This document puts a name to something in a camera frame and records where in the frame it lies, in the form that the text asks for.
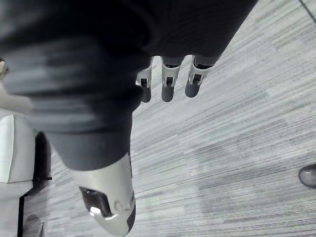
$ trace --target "dark gray sleeve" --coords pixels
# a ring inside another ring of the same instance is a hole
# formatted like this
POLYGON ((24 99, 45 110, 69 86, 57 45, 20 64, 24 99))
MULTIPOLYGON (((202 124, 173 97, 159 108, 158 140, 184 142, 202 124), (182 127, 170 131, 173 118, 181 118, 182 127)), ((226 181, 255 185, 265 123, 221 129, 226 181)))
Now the dark gray sleeve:
MULTIPOLYGON (((150 61, 137 45, 145 32, 94 19, 98 10, 83 11, 80 1, 0 4, 0 56, 9 66, 3 83, 10 94, 31 98, 31 124, 71 169, 98 169, 122 158, 141 98, 136 74, 150 61)), ((131 24, 137 21, 130 15, 131 24)))
POLYGON ((0 0, 4 85, 31 98, 30 122, 66 166, 102 168, 129 151, 150 57, 215 62, 256 1, 0 0))

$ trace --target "gray carpet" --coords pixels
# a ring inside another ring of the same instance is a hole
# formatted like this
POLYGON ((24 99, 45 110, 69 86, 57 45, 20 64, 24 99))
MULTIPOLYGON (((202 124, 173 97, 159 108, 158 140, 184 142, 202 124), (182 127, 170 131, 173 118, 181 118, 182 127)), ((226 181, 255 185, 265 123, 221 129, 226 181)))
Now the gray carpet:
MULTIPOLYGON (((316 236, 316 190, 297 177, 316 162, 315 61, 316 24, 298 0, 259 1, 194 99, 190 57, 168 104, 155 58, 152 100, 134 113, 128 236, 316 236)), ((56 154, 52 177, 26 198, 25 236, 40 221, 45 237, 109 236, 56 154)))

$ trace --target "shoe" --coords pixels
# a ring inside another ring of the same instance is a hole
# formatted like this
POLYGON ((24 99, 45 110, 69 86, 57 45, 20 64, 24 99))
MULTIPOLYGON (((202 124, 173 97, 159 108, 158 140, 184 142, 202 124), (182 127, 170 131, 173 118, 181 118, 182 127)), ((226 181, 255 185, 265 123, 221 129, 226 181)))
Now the shoe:
POLYGON ((300 169, 298 172, 302 184, 316 189, 316 164, 310 164, 300 169))

